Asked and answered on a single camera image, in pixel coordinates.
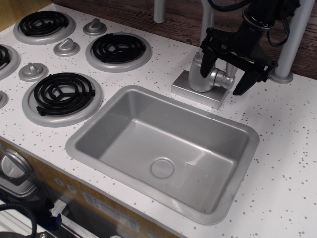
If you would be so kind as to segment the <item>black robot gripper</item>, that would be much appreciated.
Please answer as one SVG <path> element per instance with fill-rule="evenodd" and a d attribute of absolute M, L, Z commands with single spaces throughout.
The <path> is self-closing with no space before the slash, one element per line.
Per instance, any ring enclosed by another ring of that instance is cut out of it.
<path fill-rule="evenodd" d="M 200 74 L 206 78 L 217 59 L 244 71 L 233 95 L 241 96 L 256 82 L 267 81 L 269 74 L 278 66 L 259 44 L 264 31 L 249 23 L 242 22 L 236 32 L 208 28 L 206 34 L 201 43 L 203 58 Z"/>

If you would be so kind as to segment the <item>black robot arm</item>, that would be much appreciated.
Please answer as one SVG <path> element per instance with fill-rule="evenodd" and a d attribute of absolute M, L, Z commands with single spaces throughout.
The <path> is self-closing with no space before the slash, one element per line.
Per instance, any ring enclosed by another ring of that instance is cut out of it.
<path fill-rule="evenodd" d="M 240 3 L 219 6 L 213 1 L 209 5 L 220 12 L 230 12 L 245 7 L 243 21 L 236 32 L 226 32 L 214 28 L 206 30 L 206 37 L 201 43 L 203 51 L 200 74 L 206 78 L 211 73 L 217 59 L 244 71 L 237 84 L 234 95 L 242 95 L 256 82 L 266 82 L 269 75 L 277 68 L 274 61 L 259 45 L 264 34 L 269 35 L 276 21 L 283 24 L 286 35 L 290 34 L 287 18 L 294 16 L 300 7 L 298 0 L 244 0 Z"/>

